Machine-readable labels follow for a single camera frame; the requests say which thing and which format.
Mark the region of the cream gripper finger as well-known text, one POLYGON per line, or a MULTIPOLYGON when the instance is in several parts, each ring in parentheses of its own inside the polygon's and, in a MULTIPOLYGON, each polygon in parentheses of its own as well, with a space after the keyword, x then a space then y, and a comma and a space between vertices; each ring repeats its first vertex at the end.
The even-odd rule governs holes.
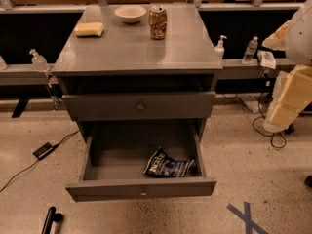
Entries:
POLYGON ((263 128, 279 133, 312 102, 312 67, 297 65, 291 72, 280 71, 272 97, 263 128))

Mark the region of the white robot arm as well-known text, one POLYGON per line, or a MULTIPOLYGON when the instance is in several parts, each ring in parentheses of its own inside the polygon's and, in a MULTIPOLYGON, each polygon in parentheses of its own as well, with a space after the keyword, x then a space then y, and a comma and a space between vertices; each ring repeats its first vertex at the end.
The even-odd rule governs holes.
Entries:
POLYGON ((285 130, 312 102, 312 0, 264 40, 264 46, 283 50, 295 68, 281 71, 276 78, 271 101, 263 123, 270 133, 285 130))

